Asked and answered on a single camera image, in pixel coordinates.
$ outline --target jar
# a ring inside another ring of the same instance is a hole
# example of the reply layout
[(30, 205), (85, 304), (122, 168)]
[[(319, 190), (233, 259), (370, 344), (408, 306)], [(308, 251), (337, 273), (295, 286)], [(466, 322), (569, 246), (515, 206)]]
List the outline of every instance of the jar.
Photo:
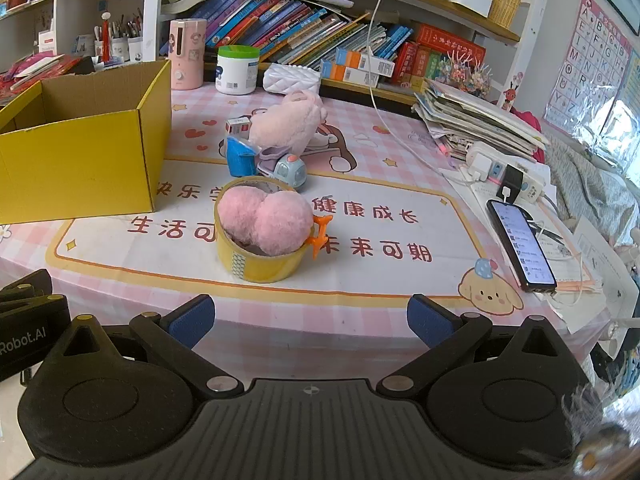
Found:
[(255, 90), (259, 61), (260, 49), (254, 46), (221, 46), (216, 66), (216, 89), (229, 95), (250, 94)]

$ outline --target pink fluffy ball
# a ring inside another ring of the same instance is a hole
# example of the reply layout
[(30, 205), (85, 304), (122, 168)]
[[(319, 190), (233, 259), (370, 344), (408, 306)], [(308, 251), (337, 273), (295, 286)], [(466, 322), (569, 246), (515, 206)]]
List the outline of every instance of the pink fluffy ball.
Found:
[(227, 189), (218, 202), (218, 216), (224, 230), (242, 244), (252, 241), (256, 212), (267, 194), (253, 186)]
[(313, 223), (311, 206), (302, 195), (295, 191), (271, 193), (258, 209), (253, 240), (269, 256), (292, 253), (309, 236)]

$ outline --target gray ribbed surface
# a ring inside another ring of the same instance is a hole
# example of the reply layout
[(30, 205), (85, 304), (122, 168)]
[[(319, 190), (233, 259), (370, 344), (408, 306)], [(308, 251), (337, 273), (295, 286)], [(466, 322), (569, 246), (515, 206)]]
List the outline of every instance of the gray ribbed surface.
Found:
[(414, 404), (383, 400), (364, 380), (258, 380), (242, 397), (209, 401), (189, 431), (156, 456), (100, 469), (40, 459), (17, 479), (511, 477), (512, 472), (481, 466), (452, 452), (432, 435)]

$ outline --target white quilted pouch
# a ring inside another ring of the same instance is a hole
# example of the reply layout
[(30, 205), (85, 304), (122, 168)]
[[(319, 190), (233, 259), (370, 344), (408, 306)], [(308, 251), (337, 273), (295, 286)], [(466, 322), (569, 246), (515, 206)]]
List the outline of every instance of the white quilted pouch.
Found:
[(297, 90), (320, 91), (320, 73), (306, 66), (271, 63), (265, 70), (262, 87), (274, 94), (291, 94)]

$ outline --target blue gripper pad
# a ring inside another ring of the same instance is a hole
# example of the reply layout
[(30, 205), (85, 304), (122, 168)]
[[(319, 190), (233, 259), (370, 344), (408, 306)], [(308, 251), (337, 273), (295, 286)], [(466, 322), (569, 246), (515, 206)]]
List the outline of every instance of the blue gripper pad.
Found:
[(458, 316), (421, 294), (409, 300), (406, 322), (429, 348), (442, 343), (462, 325)]
[(200, 294), (166, 316), (162, 316), (160, 327), (175, 340), (193, 348), (213, 327), (216, 306), (208, 294)]

